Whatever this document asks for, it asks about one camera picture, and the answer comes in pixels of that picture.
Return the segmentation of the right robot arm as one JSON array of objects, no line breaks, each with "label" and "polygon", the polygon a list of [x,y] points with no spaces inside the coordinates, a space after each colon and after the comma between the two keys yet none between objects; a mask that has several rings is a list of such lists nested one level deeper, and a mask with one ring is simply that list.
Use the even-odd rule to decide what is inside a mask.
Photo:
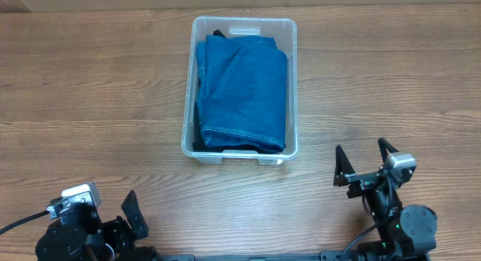
[{"label": "right robot arm", "polygon": [[386,139],[378,145],[383,164],[377,171],[358,175],[343,148],[336,146],[333,185],[347,186],[350,199],[362,198],[373,226],[355,237],[339,260],[428,260],[436,248],[437,215],[422,205],[404,207],[397,188],[416,170],[416,158],[394,148]]}]

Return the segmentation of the blue denim jeans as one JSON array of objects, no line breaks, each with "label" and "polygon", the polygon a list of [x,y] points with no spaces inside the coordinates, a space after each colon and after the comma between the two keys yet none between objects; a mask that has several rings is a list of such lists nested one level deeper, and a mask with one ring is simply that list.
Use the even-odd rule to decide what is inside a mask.
[{"label": "blue denim jeans", "polygon": [[273,38],[208,35],[197,95],[207,147],[279,153],[286,144],[286,54]]}]

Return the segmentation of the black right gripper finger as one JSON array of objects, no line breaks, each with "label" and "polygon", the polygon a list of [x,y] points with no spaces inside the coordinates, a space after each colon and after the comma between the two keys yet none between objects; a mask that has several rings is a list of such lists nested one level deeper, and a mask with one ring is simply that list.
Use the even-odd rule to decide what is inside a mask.
[{"label": "black right gripper finger", "polygon": [[350,178],[355,175],[354,168],[340,145],[335,148],[335,158],[333,185],[336,187],[346,186],[350,184]]},{"label": "black right gripper finger", "polygon": [[382,160],[383,162],[386,161],[386,158],[388,157],[388,155],[390,153],[397,153],[398,150],[393,147],[385,138],[379,138],[377,140],[378,142],[378,145],[379,145],[379,149],[380,149],[380,153],[381,153],[381,157],[382,157]]}]

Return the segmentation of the black garment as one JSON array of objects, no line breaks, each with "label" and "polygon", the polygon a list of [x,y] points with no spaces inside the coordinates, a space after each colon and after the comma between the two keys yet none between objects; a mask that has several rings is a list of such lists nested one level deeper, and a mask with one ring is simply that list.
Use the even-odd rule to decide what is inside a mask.
[{"label": "black garment", "polygon": [[[195,51],[195,58],[197,62],[197,84],[198,92],[200,92],[201,84],[204,79],[204,69],[205,69],[205,44],[206,41],[199,41]],[[201,136],[201,125],[200,118],[198,114],[198,104],[195,102],[193,111],[193,123],[194,123],[194,133],[195,139],[192,142],[192,147],[194,151],[198,152],[219,152],[219,148],[207,147]]]}]

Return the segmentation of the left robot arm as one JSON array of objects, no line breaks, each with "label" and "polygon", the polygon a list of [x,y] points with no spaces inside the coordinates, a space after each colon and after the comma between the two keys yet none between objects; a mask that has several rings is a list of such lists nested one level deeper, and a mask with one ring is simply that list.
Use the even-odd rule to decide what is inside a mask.
[{"label": "left robot arm", "polygon": [[40,217],[49,215],[54,223],[36,244],[39,260],[195,260],[194,256],[166,256],[155,247],[137,247],[149,229],[135,191],[124,199],[121,216],[104,222],[98,215],[100,200],[94,183],[82,184],[54,199]]}]

